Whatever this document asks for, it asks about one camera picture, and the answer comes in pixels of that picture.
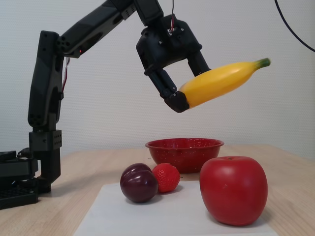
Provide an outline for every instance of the white wall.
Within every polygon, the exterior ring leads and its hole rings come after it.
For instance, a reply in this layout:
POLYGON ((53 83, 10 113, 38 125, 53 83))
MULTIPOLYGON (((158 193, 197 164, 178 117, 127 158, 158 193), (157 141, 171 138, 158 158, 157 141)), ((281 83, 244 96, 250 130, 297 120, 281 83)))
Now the white wall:
MULTIPOLYGON (((0 1, 0 150, 28 146, 28 99, 41 30, 64 33, 104 0, 0 1)), ((166 14, 171 0, 160 0, 166 14)), ((315 2, 280 0, 289 24, 315 47, 315 2)), ((273 144, 315 156, 315 53, 284 26, 273 0, 175 0, 211 68, 269 57, 241 88, 182 114, 168 108, 144 76, 135 45, 138 15, 73 59, 61 121, 63 155, 94 148, 143 147, 168 137, 211 137, 227 144, 273 144)), ((167 68, 180 87, 186 61, 167 68)))

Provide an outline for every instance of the plum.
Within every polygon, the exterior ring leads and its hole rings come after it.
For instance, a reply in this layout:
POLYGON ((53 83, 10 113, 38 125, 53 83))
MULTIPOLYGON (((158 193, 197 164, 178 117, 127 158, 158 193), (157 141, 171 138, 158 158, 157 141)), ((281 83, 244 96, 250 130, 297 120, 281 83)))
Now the plum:
POLYGON ((131 166, 128 166, 124 172, 122 173, 122 176, 120 178, 120 187, 122 186, 122 183, 124 182, 124 180, 131 174, 137 172, 137 171, 144 171, 144 170, 147 170, 147 171, 151 171, 150 167, 147 166, 146 164, 143 164, 143 163, 135 163, 135 164, 132 164, 131 166))
POLYGON ((158 181, 151 169, 141 163, 129 166, 121 177, 121 190, 126 198, 135 203, 149 201, 158 193, 158 181))

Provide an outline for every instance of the wire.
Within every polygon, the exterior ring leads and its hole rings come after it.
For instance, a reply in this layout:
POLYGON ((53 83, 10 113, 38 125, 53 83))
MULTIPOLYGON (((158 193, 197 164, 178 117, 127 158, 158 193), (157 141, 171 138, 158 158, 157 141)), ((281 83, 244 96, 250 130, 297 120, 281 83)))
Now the wire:
POLYGON ((307 47, 308 49, 310 49, 311 51, 315 52, 315 49, 310 47, 309 45, 307 45, 302 39, 300 39, 299 36, 296 35, 296 33, 291 29, 291 27, 289 26, 289 24, 286 22, 281 10, 280 10, 280 7, 279 7, 279 4, 278 4, 278 0, 275 0, 275 3, 276 3, 276 6, 277 6, 277 9, 279 11, 279 14, 284 22, 284 24, 286 25, 286 27, 289 29, 289 31, 297 38, 297 40, 299 40, 305 47, 307 47))
POLYGON ((171 32, 174 31, 174 0, 173 0, 173 7, 172 7, 172 21, 171 21, 171 32))
POLYGON ((64 86, 67 82, 67 77, 68 77, 68 65, 70 63, 70 58, 66 58, 66 66, 65 66, 65 69, 64 69, 64 80, 63 80, 63 89, 62 89, 62 92, 64 91, 64 86))

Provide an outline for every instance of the bowl rim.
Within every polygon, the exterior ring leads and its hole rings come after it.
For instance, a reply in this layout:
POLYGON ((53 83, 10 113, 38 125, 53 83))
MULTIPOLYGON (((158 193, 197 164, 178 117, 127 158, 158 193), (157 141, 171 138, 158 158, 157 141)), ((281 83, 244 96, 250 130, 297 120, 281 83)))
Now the bowl rim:
POLYGON ((145 144, 145 147, 147 148, 152 148, 152 149, 160 149, 160 150, 197 150, 197 149, 209 149, 209 148, 215 148, 215 147, 221 147, 224 145, 224 142, 219 140, 219 139, 207 139, 207 138, 169 138, 169 139, 158 139, 158 140, 153 140, 150 142, 147 142, 145 144), (151 146, 150 144, 153 142, 158 142, 158 141, 164 141, 164 140, 178 140, 178 139, 195 139, 195 140, 211 140, 211 141, 217 141, 218 144, 212 145, 212 146, 206 146, 206 147, 155 147, 151 146))

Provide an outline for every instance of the banana stem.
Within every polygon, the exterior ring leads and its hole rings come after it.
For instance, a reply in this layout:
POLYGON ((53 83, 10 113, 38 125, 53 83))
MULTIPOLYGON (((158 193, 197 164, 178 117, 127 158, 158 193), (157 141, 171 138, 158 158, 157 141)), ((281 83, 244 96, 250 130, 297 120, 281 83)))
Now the banana stem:
POLYGON ((257 70, 260 68, 263 68, 263 67, 270 66, 269 58, 264 58, 264 59, 258 60, 258 61, 256 61, 256 63, 257 63, 257 70))

